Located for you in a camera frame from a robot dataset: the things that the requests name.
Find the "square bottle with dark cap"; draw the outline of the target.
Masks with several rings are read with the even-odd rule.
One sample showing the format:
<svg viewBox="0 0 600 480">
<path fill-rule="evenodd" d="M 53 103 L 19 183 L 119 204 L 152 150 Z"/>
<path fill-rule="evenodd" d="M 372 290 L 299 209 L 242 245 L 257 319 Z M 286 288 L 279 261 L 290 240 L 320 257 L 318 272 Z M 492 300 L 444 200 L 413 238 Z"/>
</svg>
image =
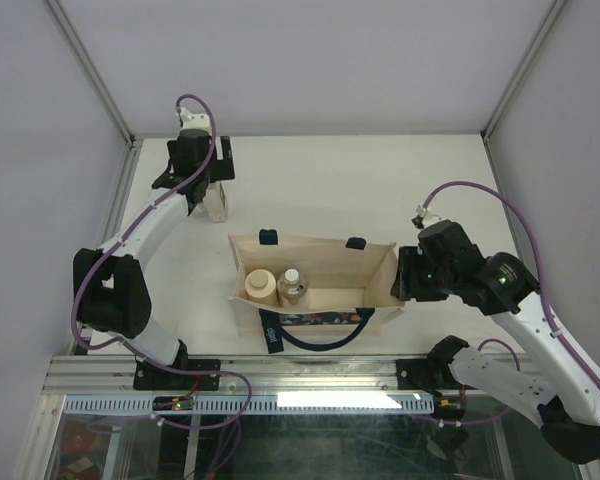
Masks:
<svg viewBox="0 0 600 480">
<path fill-rule="evenodd" d="M 203 208 L 213 223 L 223 223 L 228 219 L 228 203 L 221 181 L 210 183 L 203 198 Z"/>
</svg>

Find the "cream canvas tote bag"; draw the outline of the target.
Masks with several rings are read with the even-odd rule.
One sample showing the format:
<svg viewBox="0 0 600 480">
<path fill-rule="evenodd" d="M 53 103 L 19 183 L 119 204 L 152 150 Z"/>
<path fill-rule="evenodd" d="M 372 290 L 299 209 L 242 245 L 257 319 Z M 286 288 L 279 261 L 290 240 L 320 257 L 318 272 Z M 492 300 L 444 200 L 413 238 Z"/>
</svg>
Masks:
<svg viewBox="0 0 600 480">
<path fill-rule="evenodd" d="M 299 341 L 311 351 L 351 342 L 354 334 L 377 335 L 404 311 L 391 287 L 398 256 L 393 243 L 369 243 L 360 237 L 325 239 L 281 235 L 275 230 L 229 238 L 237 274 L 229 304 L 240 336 L 261 337 L 271 353 L 284 341 Z M 307 293 L 295 306 L 269 306 L 251 301 L 245 278 L 256 269 L 270 271 L 276 281 L 297 269 Z"/>
</svg>

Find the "beige bottle with round cap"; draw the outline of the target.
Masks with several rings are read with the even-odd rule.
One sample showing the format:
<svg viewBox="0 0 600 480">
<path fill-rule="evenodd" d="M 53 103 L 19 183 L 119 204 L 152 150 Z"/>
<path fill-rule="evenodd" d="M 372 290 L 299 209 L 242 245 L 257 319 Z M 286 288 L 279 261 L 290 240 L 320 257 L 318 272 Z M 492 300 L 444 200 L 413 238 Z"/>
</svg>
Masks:
<svg viewBox="0 0 600 480">
<path fill-rule="evenodd" d="M 265 269 L 256 269 L 245 278 L 248 298 L 256 303 L 276 306 L 278 301 L 277 281 L 274 275 Z"/>
</svg>

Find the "clear bottle with white cap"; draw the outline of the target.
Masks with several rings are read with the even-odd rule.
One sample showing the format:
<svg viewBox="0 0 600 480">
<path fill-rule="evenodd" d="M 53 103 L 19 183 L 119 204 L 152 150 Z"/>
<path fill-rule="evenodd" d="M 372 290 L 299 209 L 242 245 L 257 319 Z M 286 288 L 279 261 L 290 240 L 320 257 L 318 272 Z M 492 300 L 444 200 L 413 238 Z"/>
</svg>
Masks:
<svg viewBox="0 0 600 480">
<path fill-rule="evenodd" d="M 283 305 L 295 306 L 307 293 L 306 283 L 295 268 L 286 269 L 278 278 L 277 292 Z"/>
</svg>

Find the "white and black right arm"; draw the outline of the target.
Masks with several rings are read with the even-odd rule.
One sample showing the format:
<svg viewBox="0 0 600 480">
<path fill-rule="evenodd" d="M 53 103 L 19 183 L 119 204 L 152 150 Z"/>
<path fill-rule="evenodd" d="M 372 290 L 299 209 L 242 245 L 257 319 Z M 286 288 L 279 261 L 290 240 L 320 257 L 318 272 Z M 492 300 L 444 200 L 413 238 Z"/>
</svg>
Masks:
<svg viewBox="0 0 600 480">
<path fill-rule="evenodd" d="M 491 361 L 449 335 L 407 367 L 407 381 L 431 395 L 454 382 L 481 390 L 532 422 L 563 458 L 600 460 L 600 367 L 544 301 L 539 281 L 509 253 L 484 256 L 457 222 L 414 223 L 418 242 L 399 250 L 392 295 L 418 302 L 459 297 L 506 331 L 541 375 Z"/>
</svg>

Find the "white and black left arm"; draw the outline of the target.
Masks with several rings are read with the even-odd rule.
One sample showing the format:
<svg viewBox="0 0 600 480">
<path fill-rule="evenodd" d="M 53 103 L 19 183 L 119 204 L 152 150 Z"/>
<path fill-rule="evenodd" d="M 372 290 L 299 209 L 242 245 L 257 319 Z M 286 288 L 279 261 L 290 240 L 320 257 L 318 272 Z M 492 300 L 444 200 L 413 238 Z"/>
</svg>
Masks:
<svg viewBox="0 0 600 480">
<path fill-rule="evenodd" d="M 230 138 L 214 138 L 205 127 L 181 131 L 168 141 L 167 152 L 167 167 L 153 181 L 138 216 L 100 247 L 74 256 L 71 322 L 109 334 L 174 389 L 189 377 L 187 347 L 153 318 L 144 270 L 197 207 L 214 222 L 227 220 L 223 184 L 234 179 L 235 168 Z"/>
</svg>

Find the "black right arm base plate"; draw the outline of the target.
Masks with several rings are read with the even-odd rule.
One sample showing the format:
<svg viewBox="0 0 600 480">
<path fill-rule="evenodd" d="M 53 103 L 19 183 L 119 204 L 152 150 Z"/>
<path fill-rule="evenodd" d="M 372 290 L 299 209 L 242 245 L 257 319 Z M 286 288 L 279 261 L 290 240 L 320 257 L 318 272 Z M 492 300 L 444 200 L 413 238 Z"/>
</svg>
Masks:
<svg viewBox="0 0 600 480">
<path fill-rule="evenodd" d="M 449 372 L 427 358 L 398 359 L 395 361 L 395 366 L 399 390 L 423 390 L 434 393 L 455 386 Z"/>
</svg>

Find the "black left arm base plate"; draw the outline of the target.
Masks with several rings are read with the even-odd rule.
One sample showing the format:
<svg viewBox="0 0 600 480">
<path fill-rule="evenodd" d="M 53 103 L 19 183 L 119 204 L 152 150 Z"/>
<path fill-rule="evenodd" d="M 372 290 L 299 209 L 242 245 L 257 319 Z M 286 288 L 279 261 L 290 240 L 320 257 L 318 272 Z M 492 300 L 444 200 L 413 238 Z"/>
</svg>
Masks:
<svg viewBox="0 0 600 480">
<path fill-rule="evenodd" d="M 217 391 L 220 377 L 216 372 L 221 367 L 219 359 L 189 358 L 182 370 L 214 371 L 214 375 L 182 375 L 167 372 L 147 361 L 136 362 L 136 372 L 133 380 L 135 391 L 181 391 L 187 392 L 197 385 L 196 392 Z"/>
</svg>

